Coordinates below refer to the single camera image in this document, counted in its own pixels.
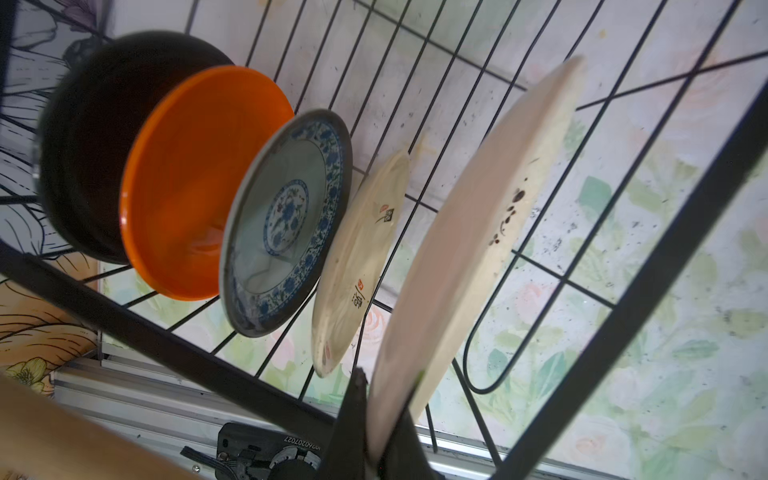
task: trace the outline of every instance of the white plate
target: white plate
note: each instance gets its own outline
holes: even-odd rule
[[[409,396],[421,413],[477,319],[562,145],[584,83],[565,62],[498,122],[416,254],[376,359],[366,413],[377,463]]]
[[[336,231],[312,314],[312,361],[320,377],[341,362],[362,322],[395,236],[408,178],[408,154],[395,154],[362,184]]]

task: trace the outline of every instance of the orange bowl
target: orange bowl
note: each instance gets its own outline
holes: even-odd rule
[[[152,111],[123,174],[120,228],[139,275],[176,300],[219,291],[232,201],[261,147],[293,117],[268,77],[215,67],[189,77]]]

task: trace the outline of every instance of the black pot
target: black pot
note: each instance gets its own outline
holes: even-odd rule
[[[118,204],[134,139],[183,80],[231,64],[198,38],[147,31],[105,45],[61,81],[42,115],[33,172],[43,209],[65,240],[97,260],[128,263]]]

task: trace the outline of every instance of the blue floral pattern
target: blue floral pattern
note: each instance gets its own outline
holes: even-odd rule
[[[291,180],[277,192],[264,221],[264,248],[278,256],[296,241],[309,208],[310,192],[301,180]]]
[[[322,153],[325,172],[326,172],[326,193],[323,199],[323,209],[320,212],[315,233],[310,238],[310,242],[306,251],[301,256],[300,260],[296,263],[293,270],[286,276],[286,278],[278,283],[274,288],[263,293],[251,293],[246,291],[237,280],[234,275],[228,275],[228,281],[230,282],[230,288],[235,293],[234,306],[238,315],[241,318],[247,319],[249,323],[254,325],[257,330],[268,330],[268,324],[271,321],[277,319],[282,314],[282,308],[289,304],[294,299],[296,293],[300,290],[307,281],[310,281],[310,276],[316,271],[318,267],[318,259],[322,256],[323,248],[331,240],[331,229],[334,224],[336,215],[338,214],[339,204],[343,191],[343,178],[344,168],[342,165],[342,139],[336,133],[334,126],[328,121],[315,120],[308,124],[297,126],[298,128],[286,136],[283,141],[275,146],[273,151],[280,151],[286,143],[305,140],[315,144],[318,150]],[[280,202],[280,199],[287,199],[284,195],[284,190],[290,190],[290,187],[295,186],[292,180],[286,184],[283,189],[275,196],[273,205],[270,206],[270,213],[273,207],[276,209],[276,202]],[[300,193],[306,192],[306,185],[304,185],[304,191],[300,190]],[[296,218],[295,212],[289,212],[287,218],[283,218],[286,215],[286,205],[283,203],[283,211],[280,212],[280,228],[283,231],[283,237],[279,239],[270,238],[269,242],[272,246],[284,245],[286,243],[285,225],[290,230],[293,221]],[[293,200],[294,208],[299,207],[299,203]],[[272,235],[277,234],[277,230],[269,230],[269,218],[265,223],[265,233],[271,232]],[[234,249],[230,251],[230,264],[234,264],[235,259]]]

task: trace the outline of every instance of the black wire rack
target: black wire rack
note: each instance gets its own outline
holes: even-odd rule
[[[481,79],[484,76],[489,75],[503,82],[506,85],[506,90],[503,98],[500,100],[498,108],[496,109],[492,121],[488,126],[485,134],[493,128],[496,119],[502,112],[502,108],[510,95],[510,93],[517,89],[519,91],[525,91],[525,87],[518,84],[518,78],[525,66],[525,62],[528,60],[531,51],[536,46],[537,41],[541,37],[542,33],[548,27],[550,20],[552,19],[558,7],[563,0],[556,0],[548,12],[546,19],[541,24],[538,32],[536,33],[533,41],[528,46],[525,55],[523,56],[520,64],[516,68],[514,75],[511,78],[507,78],[503,74],[493,71],[489,68],[490,61],[499,42],[502,40],[510,21],[514,18],[518,7],[521,4],[521,0],[511,2],[510,9],[505,17],[504,23],[501,26],[498,34],[495,36],[495,40],[491,46],[491,49],[482,64],[467,58],[460,52],[462,50],[462,44],[467,38],[467,34],[475,21],[475,18],[480,10],[483,0],[477,0],[474,3],[474,9],[472,14],[462,31],[462,35],[458,40],[458,44],[455,48],[447,48],[441,45],[439,42],[432,38],[432,34],[435,30],[435,26],[438,24],[441,14],[443,13],[446,5],[446,0],[442,0],[439,4],[435,17],[429,27],[429,30],[423,34],[414,28],[410,28],[404,24],[404,18],[409,11],[409,7],[412,5],[412,0],[406,0],[402,7],[402,12],[398,18],[394,18],[391,15],[383,12],[377,8],[376,0],[372,0],[370,3],[365,3],[363,0],[336,0],[333,11],[329,17],[327,26],[324,29],[322,40],[319,43],[319,47],[314,55],[311,69],[306,76],[306,81],[303,84],[301,94],[296,103],[296,112],[299,111],[303,100],[306,97],[307,89],[310,86],[310,82],[315,74],[318,61],[323,53],[323,49],[326,46],[326,40],[329,37],[329,33],[332,30],[334,21],[336,20],[337,13],[343,2],[353,2],[356,8],[365,9],[365,18],[362,25],[359,27],[359,31],[356,35],[356,40],[352,46],[349,57],[346,60],[345,66],[341,73],[341,77],[336,85],[333,96],[328,104],[328,108],[333,108],[336,103],[339,94],[342,92],[343,82],[348,75],[350,65],[353,62],[353,58],[358,51],[361,38],[363,37],[366,27],[369,25],[369,20],[372,16],[376,16],[382,20],[385,20],[394,25],[389,42],[383,52],[383,55],[378,63],[375,74],[372,77],[369,87],[367,88],[365,99],[362,106],[359,108],[359,113],[356,115],[354,122],[350,126],[350,133],[354,135],[358,129],[360,119],[369,98],[373,92],[376,82],[379,80],[379,76],[384,68],[386,59],[392,48],[393,42],[399,31],[407,31],[411,35],[416,36],[421,42],[421,48],[418,55],[415,57],[415,61],[409,70],[405,84],[399,93],[397,101],[391,114],[386,120],[386,126],[383,128],[380,139],[376,145],[376,149],[373,152],[370,160],[365,168],[355,167],[355,169],[363,175],[367,176],[372,169],[374,160],[376,159],[379,149],[385,140],[385,137],[392,126],[393,120],[396,117],[396,112],[401,106],[406,90],[414,76],[414,73],[419,66],[419,62],[422,59],[426,47],[431,45],[434,48],[450,55],[450,59],[442,73],[442,77],[439,84],[432,95],[429,106],[424,113],[422,120],[419,123],[418,128],[413,132],[413,139],[409,146],[409,153],[411,153],[417,145],[422,129],[425,127],[425,123],[435,106],[435,102],[438,99],[438,95],[446,81],[446,78],[451,71],[455,62],[462,62],[466,65],[473,67],[477,71],[477,77],[474,80],[474,84],[471,86],[467,95],[463,101],[462,108],[458,117],[455,119],[455,123],[450,130],[450,133],[442,145],[442,149],[439,152],[435,164],[429,171],[429,176],[421,189],[419,195],[414,197],[412,195],[406,195],[406,197],[413,202],[413,208],[407,216],[405,227],[402,229],[395,246],[392,249],[392,254],[389,256],[383,273],[379,282],[374,289],[374,300],[368,305],[363,319],[368,315],[368,311],[371,305],[376,305],[379,308],[384,309],[387,312],[392,312],[392,307],[384,304],[383,302],[376,300],[376,294],[382,285],[383,279],[392,265],[392,259],[394,258],[398,247],[403,241],[408,225],[413,221],[417,210],[421,207],[426,210],[437,213],[439,209],[428,205],[424,201],[425,193],[430,181],[435,175],[438,166],[449,148],[449,143],[453,138],[457,127],[459,126],[462,116],[465,113],[467,107],[470,104],[472,95],[475,93],[475,89],[478,87]],[[96,29],[88,25],[83,25],[73,18],[65,16],[61,11],[56,8],[52,8],[49,4],[41,2],[39,0],[20,0],[19,3],[26,2],[37,8],[45,10],[53,15],[57,20],[68,23],[69,25],[76,26],[83,31],[89,31],[103,42],[110,42],[111,39],[104,34],[103,22],[102,28]],[[280,63],[277,66],[273,79],[277,81],[280,76],[280,72],[283,70],[283,66],[286,60],[286,56],[290,49],[292,40],[296,33],[297,27],[302,18],[305,10],[307,0],[302,0],[296,17],[291,25],[290,34],[282,52]],[[583,28],[579,30],[578,36],[574,39],[568,53],[565,55],[564,60],[570,58],[575,51],[577,51],[579,44],[591,28],[594,20],[600,15],[601,9],[604,7],[605,0],[599,0],[594,6],[594,10],[588,16],[587,22]],[[653,249],[650,256],[645,261],[644,265],[637,273],[635,278],[631,281],[629,287],[625,290],[621,298],[616,302],[611,302],[605,299],[601,295],[585,288],[575,281],[573,281],[572,274],[574,273],[576,266],[581,258],[587,252],[587,249],[591,245],[591,242],[598,235],[598,231],[604,224],[612,209],[618,202],[619,197],[625,191],[631,178],[647,156],[649,150],[653,146],[656,139],[659,138],[662,130],[667,125],[670,117],[675,112],[675,109],[682,101],[684,95],[688,91],[694,79],[705,72],[715,71],[721,68],[727,68],[733,65],[738,65],[750,61],[755,61],[768,56],[768,51],[761,51],[755,54],[743,56],[740,58],[734,58],[729,61],[725,61],[715,65],[705,66],[706,60],[710,57],[710,54],[723,34],[725,28],[729,25],[729,22],[733,18],[737,8],[739,7],[741,0],[733,0],[717,24],[717,27],[713,30],[709,40],[704,45],[694,66],[686,73],[677,74],[669,78],[665,78],[659,81],[654,81],[650,84],[641,85],[629,90],[623,90],[619,92],[622,82],[624,81],[627,73],[630,71],[634,62],[636,61],[644,43],[648,39],[651,32],[654,30],[654,26],[657,24],[657,20],[661,16],[664,9],[669,3],[668,0],[661,0],[656,7],[650,21],[647,23],[642,35],[640,36],[637,44],[632,50],[629,58],[626,60],[624,67],[621,70],[617,80],[613,84],[610,93],[607,97],[591,101],[590,103],[581,105],[578,110],[585,108],[600,106],[599,112],[591,122],[585,136],[579,143],[575,152],[571,156],[565,169],[560,174],[557,183],[554,186],[554,190],[549,194],[542,209],[538,212],[532,227],[525,234],[522,243],[518,248],[511,252],[512,259],[504,272],[501,279],[498,281],[498,285],[495,291],[491,295],[490,299],[485,305],[482,314],[475,322],[472,328],[469,338],[467,340],[467,346],[463,352],[460,360],[454,359],[452,368],[458,377],[463,392],[465,393],[467,402],[474,414],[477,421],[478,428],[484,439],[485,447],[495,464],[497,469],[493,478],[525,478],[538,464],[543,455],[547,452],[550,446],[558,438],[563,429],[568,425],[570,420],[578,412],[581,406],[589,398],[589,395],[597,388],[600,381],[609,372],[610,368],[614,365],[618,357],[622,354],[633,337],[640,331],[641,327],[646,322],[647,318],[652,314],[655,307],[661,301],[663,296],[670,289],[672,283],[677,278],[678,274],[685,267],[686,262],[697,251],[697,248],[703,241],[707,233],[712,229],[716,223],[718,217],[723,213],[725,206],[736,195],[741,184],[744,182],[746,175],[750,172],[750,169],[757,162],[757,160],[763,154],[768,137],[764,134],[764,126],[768,124],[768,88],[763,86],[762,91],[753,102],[752,106],[743,116],[741,122],[737,125],[735,130],[730,135],[729,140],[720,150],[720,153],[716,156],[715,160],[709,166],[707,172],[700,180],[699,184],[695,187],[693,193],[688,197],[686,203],[677,213],[671,225],[667,228],[667,231],[661,237],[660,241]],[[16,2],[3,2],[0,5],[0,18],[2,23],[0,25],[0,35],[2,41],[0,45],[0,76],[5,77],[5,69],[8,64],[9,55],[9,39],[12,34],[14,8]],[[194,24],[195,15],[199,7],[199,0],[193,0],[191,2],[191,8],[185,22],[185,32],[190,33]],[[253,39],[253,43],[250,47],[250,52],[247,57],[245,65],[249,65],[253,58],[253,54],[257,45],[261,40],[261,35],[264,29],[264,25],[270,21],[270,7],[273,4],[273,0],[267,0],[266,6],[263,10],[263,14],[260,18],[258,28]],[[564,273],[560,274],[547,268],[545,265],[537,262],[529,256],[523,254],[526,247],[530,244],[531,238],[534,236],[535,231],[539,227],[542,219],[547,211],[551,208],[553,200],[558,195],[558,191],[562,188],[564,182],[568,178],[568,175],[572,171],[574,165],[577,163],[585,145],[589,142],[590,137],[595,131],[595,128],[600,123],[605,111],[608,109],[612,101],[625,97],[628,95],[636,94],[640,91],[659,87],[661,85],[671,84],[679,81],[680,85],[677,87],[677,92],[674,95],[671,103],[667,106],[666,110],[660,117],[660,120],[656,123],[652,133],[644,143],[639,154],[626,170],[621,182],[613,192],[611,199],[608,201],[605,208],[599,215],[599,218],[591,228],[586,240],[578,249],[573,260],[568,267],[564,269]],[[0,115],[2,120],[15,125],[16,127],[25,129],[32,133],[36,133],[33,127],[29,127],[27,124],[16,121],[14,118],[9,117],[6,114]],[[0,188],[5,192],[5,196],[0,197],[0,205],[25,205],[35,206],[37,205],[37,197],[34,195],[20,195],[11,189],[8,189],[2,185]],[[39,206],[34,207],[36,210],[41,211]],[[178,372],[185,378],[188,378],[202,386],[205,386],[212,391],[215,391],[222,396],[231,399],[235,403],[249,409],[251,412],[265,418],[266,420],[293,432],[305,439],[309,439],[313,442],[317,442],[320,445],[328,446],[331,443],[332,431],[334,427],[334,418],[331,415],[319,410],[318,408],[304,402],[304,397],[311,379],[314,375],[313,368],[310,368],[306,381],[303,384],[301,393],[298,398],[294,398],[291,395],[282,392],[271,385],[260,380],[260,375],[265,370],[274,353],[280,346],[281,342],[289,332],[296,319],[301,312],[305,309],[308,302],[314,295],[314,291],[310,294],[310,297],[299,308],[291,320],[288,322],[287,327],[282,331],[280,338],[275,342],[274,347],[270,350],[260,368],[255,375],[250,375],[242,370],[230,365],[227,362],[216,357],[216,354],[222,350],[235,336],[236,333],[231,333],[223,341],[221,341],[211,351],[204,351],[195,345],[181,339],[174,334],[180,326],[199,315],[206,308],[214,305],[218,301],[218,297],[214,297],[204,305],[200,306],[192,313],[189,313],[184,318],[179,319],[172,326],[164,329],[151,321],[137,315],[129,310],[130,307],[135,306],[145,300],[149,300],[151,297],[156,296],[157,292],[150,292],[143,296],[140,296],[128,303],[119,305],[106,296],[92,290],[85,286],[94,280],[100,280],[113,276],[117,273],[122,273],[130,270],[131,266],[122,266],[113,270],[99,273],[98,275],[88,277],[84,280],[73,280],[69,276],[54,270],[43,260],[48,258],[55,258],[66,253],[74,252],[75,250],[69,246],[61,246],[54,251],[46,251],[45,253],[35,252],[20,253],[11,247],[6,242],[0,242],[0,271],[8,278],[20,283],[22,286],[34,291],[38,295],[52,302],[53,304],[60,306],[64,310],[72,313],[74,316],[81,318],[93,326],[103,330],[106,333],[116,337],[122,342],[125,342],[129,346],[141,351],[143,354],[151,357],[152,359],[168,366],[175,372]],[[502,373],[499,377],[488,386],[477,386],[468,374],[468,350],[469,344],[474,339],[478,328],[480,327],[483,319],[486,317],[488,310],[490,309],[496,296],[499,294],[504,282],[507,280],[515,265],[519,260],[531,264],[533,267],[538,268],[548,275],[554,277],[557,280],[557,286],[554,288],[554,292],[549,297],[543,310],[538,314],[538,317],[533,322],[530,330],[522,340],[521,345],[517,348],[512,358],[508,361]],[[526,428],[521,438],[515,443],[515,445],[509,449],[506,458],[502,458],[500,448],[496,446],[494,439],[488,426],[485,423],[482,413],[478,408],[475,401],[476,395],[486,395],[495,391],[505,380],[510,371],[515,367],[516,362],[520,359],[521,354],[525,351],[526,346],[531,342],[537,329],[542,324],[545,317],[551,310],[554,302],[558,298],[565,286],[572,287],[577,291],[588,296],[595,302],[607,307],[611,312],[607,319],[604,321],[600,329],[595,333],[592,340],[588,343],[586,349],[581,356],[577,359],[575,364],[570,368],[565,378],[558,385],[551,397],[544,404],[540,412],[535,416],[532,423]],[[362,344],[362,336],[364,333],[365,323],[363,322],[360,331],[359,338],[356,347],[356,353],[354,358],[354,365],[356,366],[359,359],[360,346]],[[429,410],[429,406],[426,408],[426,417],[429,423],[429,433],[432,440],[432,448],[434,452],[437,452],[438,435],[435,433],[435,428],[432,422],[432,414]]]

